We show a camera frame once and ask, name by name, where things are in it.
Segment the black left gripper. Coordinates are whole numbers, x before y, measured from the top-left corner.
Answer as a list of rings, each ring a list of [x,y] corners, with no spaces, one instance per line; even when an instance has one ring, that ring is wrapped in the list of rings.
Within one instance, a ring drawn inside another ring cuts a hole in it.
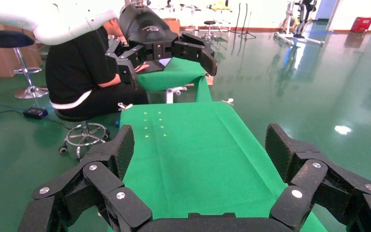
[[[199,63],[210,76],[217,74],[218,62],[206,40],[186,32],[178,38],[146,5],[126,5],[120,12],[119,25],[128,44],[113,40],[105,55],[116,62],[120,80],[135,90],[139,87],[135,69],[149,60],[185,59]]]

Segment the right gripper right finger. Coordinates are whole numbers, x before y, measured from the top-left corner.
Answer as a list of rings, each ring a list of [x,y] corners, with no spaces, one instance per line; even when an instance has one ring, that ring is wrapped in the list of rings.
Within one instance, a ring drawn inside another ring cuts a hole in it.
[[[290,230],[302,229],[313,207],[327,209],[349,232],[371,232],[371,180],[332,162],[311,143],[269,124],[265,149],[287,187],[269,217]]]

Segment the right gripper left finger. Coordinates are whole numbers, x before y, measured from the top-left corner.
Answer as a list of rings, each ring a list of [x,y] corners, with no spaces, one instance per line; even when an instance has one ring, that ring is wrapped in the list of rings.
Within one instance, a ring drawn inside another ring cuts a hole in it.
[[[65,232],[91,207],[114,231],[139,231],[152,211],[122,181],[134,145],[133,129],[124,125],[113,140],[91,147],[77,166],[36,188],[19,231]]]

